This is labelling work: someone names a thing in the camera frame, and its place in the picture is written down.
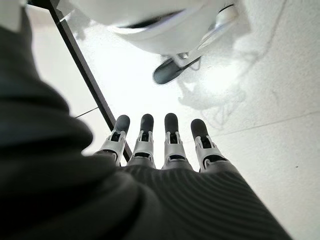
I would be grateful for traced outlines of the dark left robot hand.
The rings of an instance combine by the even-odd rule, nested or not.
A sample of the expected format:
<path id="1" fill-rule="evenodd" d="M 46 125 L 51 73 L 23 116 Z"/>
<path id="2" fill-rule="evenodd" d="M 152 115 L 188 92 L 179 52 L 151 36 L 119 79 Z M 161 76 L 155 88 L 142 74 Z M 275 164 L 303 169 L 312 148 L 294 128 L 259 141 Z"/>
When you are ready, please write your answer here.
<path id="1" fill-rule="evenodd" d="M 24 8 L 0 30 L 3 240 L 288 240 L 233 170 L 117 167 L 84 156 L 93 135 L 40 80 Z"/>

